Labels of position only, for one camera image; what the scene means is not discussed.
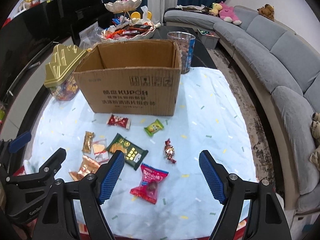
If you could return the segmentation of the brown cardboard box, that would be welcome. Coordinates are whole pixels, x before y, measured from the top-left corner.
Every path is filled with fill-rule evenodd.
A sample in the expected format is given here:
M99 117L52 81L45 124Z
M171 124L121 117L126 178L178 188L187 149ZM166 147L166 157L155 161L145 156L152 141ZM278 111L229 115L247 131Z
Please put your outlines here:
M80 61L74 77L95 113L172 116L181 64L171 40L101 43Z

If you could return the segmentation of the red candy bag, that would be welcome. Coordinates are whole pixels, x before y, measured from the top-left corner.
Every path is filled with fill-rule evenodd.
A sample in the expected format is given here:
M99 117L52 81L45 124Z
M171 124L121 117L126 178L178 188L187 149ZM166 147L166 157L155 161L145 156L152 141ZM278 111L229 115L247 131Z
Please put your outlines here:
M130 193L151 204L156 204L159 183L167 178L169 172L154 168L145 163L142 163L140 168L142 171L142 179L139 186L132 188Z

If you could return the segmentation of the gold foil snack bar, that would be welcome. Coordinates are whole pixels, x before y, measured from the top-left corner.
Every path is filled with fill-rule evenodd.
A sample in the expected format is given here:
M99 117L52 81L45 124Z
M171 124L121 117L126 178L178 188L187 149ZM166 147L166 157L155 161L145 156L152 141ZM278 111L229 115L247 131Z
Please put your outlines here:
M83 143L83 147L82 147L83 153L89 153L89 154L91 153L92 141L93 141L94 137L95 137L94 132L86 131L85 137L84 137L84 143Z

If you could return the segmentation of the light blue tablecloth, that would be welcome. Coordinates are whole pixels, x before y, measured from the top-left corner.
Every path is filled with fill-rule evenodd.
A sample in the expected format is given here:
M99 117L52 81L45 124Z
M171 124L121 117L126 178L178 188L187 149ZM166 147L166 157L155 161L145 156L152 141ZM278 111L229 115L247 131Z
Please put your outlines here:
M160 117L164 129L151 137L144 127L154 122L155 116L130 118L130 129L108 125L108 114L94 113L81 93L67 102L51 99L40 117L25 171L38 171L58 148L64 148L67 155L57 177L71 181L69 172L77 171L82 162L86 131L107 143L119 133L148 150L145 164L169 174L159 185L157 203L151 204L130 193L140 183L141 170L124 166L111 198L101 207L112 232L136 239L209 236L222 206L213 198L201 172L199 153L208 150L228 172L243 180L256 180L246 124L224 75L202 67L182 75L175 113ZM175 149L175 164L164 154L168 138Z

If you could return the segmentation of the gold lid candy jar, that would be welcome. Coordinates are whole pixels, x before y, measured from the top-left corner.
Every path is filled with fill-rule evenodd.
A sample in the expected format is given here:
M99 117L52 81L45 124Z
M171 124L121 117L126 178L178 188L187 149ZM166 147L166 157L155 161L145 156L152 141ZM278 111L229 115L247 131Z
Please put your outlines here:
M51 60L46 64L44 86L56 100L70 101L76 96L79 88L73 72L87 53L76 45L54 47Z

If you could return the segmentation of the pink plush toy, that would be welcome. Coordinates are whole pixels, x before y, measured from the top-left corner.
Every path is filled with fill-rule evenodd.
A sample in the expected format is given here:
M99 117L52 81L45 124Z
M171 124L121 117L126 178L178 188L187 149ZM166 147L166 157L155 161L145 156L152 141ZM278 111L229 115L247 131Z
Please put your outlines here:
M240 19L236 16L233 7L230 7L223 2L220 2L220 5L222 9L219 11L219 16L222 20L228 23L232 23L234 25L242 24Z

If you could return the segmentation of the black tv cabinet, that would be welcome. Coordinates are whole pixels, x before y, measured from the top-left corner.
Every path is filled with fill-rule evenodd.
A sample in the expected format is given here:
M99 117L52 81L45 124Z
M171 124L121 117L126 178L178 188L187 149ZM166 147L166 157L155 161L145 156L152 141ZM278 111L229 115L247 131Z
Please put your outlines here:
M101 0L52 0L21 13L1 29L1 118L11 86L54 41L71 36L81 16L92 19Z

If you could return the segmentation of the red white snack packet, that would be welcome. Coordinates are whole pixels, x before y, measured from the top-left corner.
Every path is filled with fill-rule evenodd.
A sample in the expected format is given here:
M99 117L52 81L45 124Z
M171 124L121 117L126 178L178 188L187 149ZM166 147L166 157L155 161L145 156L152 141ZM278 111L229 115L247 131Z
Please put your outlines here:
M111 114L106 123L110 126L119 126L125 129L130 129L131 119Z

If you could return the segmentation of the grey storage bin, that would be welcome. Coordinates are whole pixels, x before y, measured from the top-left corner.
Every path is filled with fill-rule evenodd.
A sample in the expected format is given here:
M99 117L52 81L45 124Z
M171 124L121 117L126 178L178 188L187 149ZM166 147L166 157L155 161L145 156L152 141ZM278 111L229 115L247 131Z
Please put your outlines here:
M215 49L220 37L213 31L198 29L198 36L207 49Z

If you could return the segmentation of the clear plastic bag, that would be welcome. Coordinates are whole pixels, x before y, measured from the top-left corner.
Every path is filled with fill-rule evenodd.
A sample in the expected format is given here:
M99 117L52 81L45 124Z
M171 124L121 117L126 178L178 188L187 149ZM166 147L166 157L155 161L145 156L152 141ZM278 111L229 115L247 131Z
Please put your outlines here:
M101 33L104 29L99 27L98 22L93 23L83 31L79 33L81 49L90 49L95 46L96 43L101 42Z

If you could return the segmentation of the gold fortune biscuits packet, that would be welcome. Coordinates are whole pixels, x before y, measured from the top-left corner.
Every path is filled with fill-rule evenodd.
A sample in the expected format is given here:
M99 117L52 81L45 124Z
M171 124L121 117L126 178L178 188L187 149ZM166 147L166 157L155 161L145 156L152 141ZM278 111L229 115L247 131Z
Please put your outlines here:
M100 164L97 161L93 160L92 158L86 155L83 155L82 163L80 165L78 172L70 171L69 175L74 181L79 181L82 178L84 178L86 175L90 173L95 173L99 167L100 167Z

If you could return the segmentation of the grey curved sofa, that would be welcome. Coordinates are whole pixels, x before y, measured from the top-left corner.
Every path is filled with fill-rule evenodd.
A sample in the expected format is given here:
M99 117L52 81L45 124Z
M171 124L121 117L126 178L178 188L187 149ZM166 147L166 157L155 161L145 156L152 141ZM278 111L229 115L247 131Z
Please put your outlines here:
M319 170L309 158L316 149L311 135L319 113L319 53L286 25L240 5L242 22L168 9L164 24L212 30L258 97L276 140L284 179L285 207L300 215L319 210Z

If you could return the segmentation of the twisted foil wrapped candy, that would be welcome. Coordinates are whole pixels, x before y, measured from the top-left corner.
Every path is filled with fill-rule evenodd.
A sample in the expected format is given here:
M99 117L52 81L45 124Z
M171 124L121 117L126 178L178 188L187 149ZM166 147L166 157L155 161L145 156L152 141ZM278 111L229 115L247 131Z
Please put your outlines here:
M173 164L176 163L176 160L174 159L175 149L172 146L169 138L165 141L164 154L169 161L171 161Z

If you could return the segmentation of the brown teddy bear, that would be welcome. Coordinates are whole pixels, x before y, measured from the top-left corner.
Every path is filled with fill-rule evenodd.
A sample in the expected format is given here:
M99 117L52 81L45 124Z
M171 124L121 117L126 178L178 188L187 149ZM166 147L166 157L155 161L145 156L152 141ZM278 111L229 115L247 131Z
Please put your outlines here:
M263 7L257 9L259 15L274 21L274 7L269 4L265 4Z

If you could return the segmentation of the tiered white snack bowl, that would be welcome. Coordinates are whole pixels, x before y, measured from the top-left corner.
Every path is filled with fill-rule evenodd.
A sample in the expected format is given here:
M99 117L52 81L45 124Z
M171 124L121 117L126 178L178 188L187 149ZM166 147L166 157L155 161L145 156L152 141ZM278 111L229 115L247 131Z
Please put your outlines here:
M116 18L113 24L101 30L98 36L103 42L136 41L152 38L161 23L153 23L152 13L143 0L116 0L105 4Z

